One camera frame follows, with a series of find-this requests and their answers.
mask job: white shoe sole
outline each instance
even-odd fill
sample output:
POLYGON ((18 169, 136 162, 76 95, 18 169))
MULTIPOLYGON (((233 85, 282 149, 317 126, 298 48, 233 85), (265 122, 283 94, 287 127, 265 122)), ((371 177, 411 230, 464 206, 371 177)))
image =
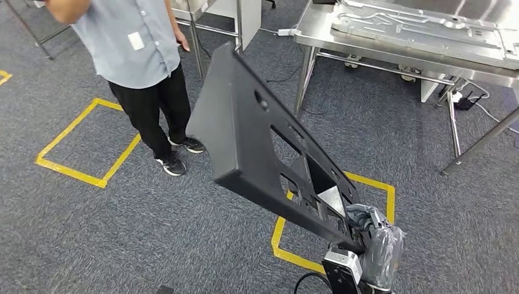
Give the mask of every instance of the white shoe sole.
POLYGON ((161 160, 161 159, 155 159, 155 160, 156 160, 158 163, 162 164, 162 169, 163 169, 165 172, 167 172, 169 175, 171 175, 171 176, 181 176, 181 175, 183 175, 183 174, 185 173, 185 171, 186 171, 186 169, 187 169, 187 168, 185 167, 185 164, 184 164, 183 162, 181 162, 181 164, 184 166, 184 172, 183 172, 183 173, 172 173, 172 172, 170 172, 170 171, 169 171, 169 170, 164 166, 164 161, 163 161, 163 160, 161 160))
POLYGON ((168 141, 170 142, 171 145, 173 146, 183 146, 187 151, 191 152, 191 153, 195 153, 195 154, 198 154, 198 153, 202 153, 204 152, 205 150, 202 150, 202 151, 199 151, 199 150, 193 150, 193 149, 189 149, 188 147, 184 146, 184 145, 181 145, 181 144, 177 144, 173 141, 171 141, 171 139, 168 137, 168 141))

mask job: stainless steel tray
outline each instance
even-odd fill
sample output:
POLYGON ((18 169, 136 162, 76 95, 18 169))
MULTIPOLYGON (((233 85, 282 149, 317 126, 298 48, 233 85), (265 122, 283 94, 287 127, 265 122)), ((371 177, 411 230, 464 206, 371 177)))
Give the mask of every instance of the stainless steel tray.
POLYGON ((454 58, 519 69, 519 31, 379 1, 342 0, 332 28, 454 58))

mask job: light blue shirt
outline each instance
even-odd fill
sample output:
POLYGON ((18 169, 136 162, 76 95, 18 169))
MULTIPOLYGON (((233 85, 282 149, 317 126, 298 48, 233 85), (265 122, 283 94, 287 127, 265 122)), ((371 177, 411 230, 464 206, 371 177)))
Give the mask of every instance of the light blue shirt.
POLYGON ((98 75, 143 89, 178 67, 178 44, 164 0, 91 1, 72 28, 92 55, 98 75))

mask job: black sneaker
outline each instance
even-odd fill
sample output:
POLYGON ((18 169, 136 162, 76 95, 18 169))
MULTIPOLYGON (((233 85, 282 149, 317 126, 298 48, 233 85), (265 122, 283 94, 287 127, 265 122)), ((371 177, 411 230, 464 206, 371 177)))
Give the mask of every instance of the black sneaker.
POLYGON ((170 141, 173 146, 183 146, 191 153, 202 153, 206 150, 202 143, 193 138, 186 138, 182 143, 175 143, 168 137, 168 141, 170 141))
POLYGON ((155 158, 155 160, 162 164, 162 168, 172 176, 181 176, 185 173, 185 164, 175 156, 175 153, 171 153, 165 158, 155 158))

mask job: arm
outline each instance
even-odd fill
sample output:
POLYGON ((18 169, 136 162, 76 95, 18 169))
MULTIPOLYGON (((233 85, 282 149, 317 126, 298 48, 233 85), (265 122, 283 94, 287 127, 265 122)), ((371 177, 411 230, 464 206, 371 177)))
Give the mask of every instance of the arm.
POLYGON ((189 52, 189 43, 187 42, 187 39, 184 36, 184 33, 180 30, 177 20, 175 19, 175 16, 173 15, 173 11, 171 10, 171 0, 164 0, 164 3, 166 4, 166 10, 168 11, 168 16, 170 17, 171 27, 173 28, 173 33, 175 34, 175 39, 177 39, 177 43, 182 45, 182 48, 189 52))
POLYGON ((45 0, 45 6, 60 23, 76 23, 90 7, 90 0, 45 0))

